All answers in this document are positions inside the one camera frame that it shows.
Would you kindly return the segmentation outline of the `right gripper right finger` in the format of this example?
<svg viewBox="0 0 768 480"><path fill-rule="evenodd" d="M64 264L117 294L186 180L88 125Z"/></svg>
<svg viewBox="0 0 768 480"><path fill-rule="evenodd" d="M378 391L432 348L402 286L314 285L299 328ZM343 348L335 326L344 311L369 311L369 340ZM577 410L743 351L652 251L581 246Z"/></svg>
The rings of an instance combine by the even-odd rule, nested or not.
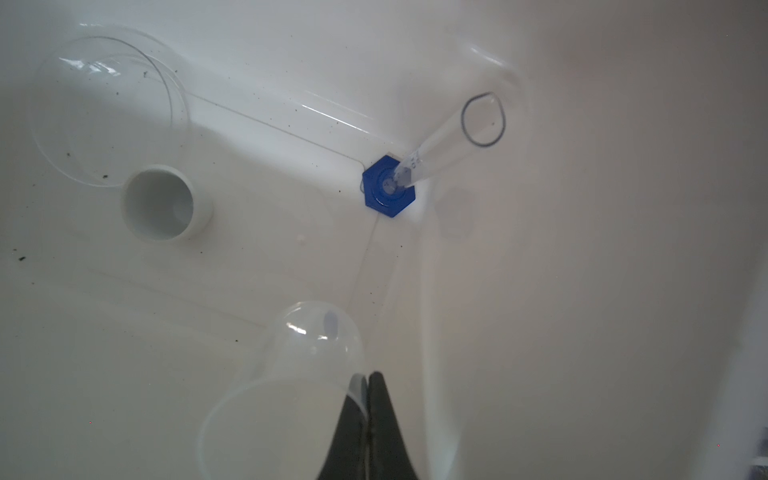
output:
<svg viewBox="0 0 768 480"><path fill-rule="evenodd" d="M378 371L369 376L368 411L368 478L417 480L384 375Z"/></svg>

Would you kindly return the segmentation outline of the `clear plastic beaker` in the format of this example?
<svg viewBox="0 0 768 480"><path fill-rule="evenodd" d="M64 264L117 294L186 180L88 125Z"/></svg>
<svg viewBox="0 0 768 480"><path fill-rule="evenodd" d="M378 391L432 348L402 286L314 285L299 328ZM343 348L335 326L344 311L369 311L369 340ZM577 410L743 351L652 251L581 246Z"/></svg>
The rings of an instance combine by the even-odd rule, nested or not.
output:
<svg viewBox="0 0 768 480"><path fill-rule="evenodd" d="M299 302L263 332L202 423L205 479L315 479L343 409L368 423L362 339L341 308Z"/></svg>

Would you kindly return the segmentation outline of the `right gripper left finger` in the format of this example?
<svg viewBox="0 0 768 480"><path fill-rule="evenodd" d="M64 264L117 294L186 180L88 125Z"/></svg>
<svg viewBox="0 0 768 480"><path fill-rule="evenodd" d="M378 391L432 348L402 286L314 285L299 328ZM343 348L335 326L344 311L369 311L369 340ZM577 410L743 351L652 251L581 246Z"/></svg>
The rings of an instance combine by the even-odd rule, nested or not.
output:
<svg viewBox="0 0 768 480"><path fill-rule="evenodd" d="M355 374L318 479L365 479L367 434L367 379Z"/></svg>

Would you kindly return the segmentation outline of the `small white round cap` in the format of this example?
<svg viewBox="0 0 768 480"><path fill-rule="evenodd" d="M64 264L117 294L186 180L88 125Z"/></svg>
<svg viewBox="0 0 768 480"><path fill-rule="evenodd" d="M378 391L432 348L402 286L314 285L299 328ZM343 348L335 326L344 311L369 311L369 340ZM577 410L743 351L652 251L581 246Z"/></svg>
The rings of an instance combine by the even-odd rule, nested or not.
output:
<svg viewBox="0 0 768 480"><path fill-rule="evenodd" d="M213 217L208 193L179 170L150 165L123 184L120 207L128 230L138 239L170 244L201 233Z"/></svg>

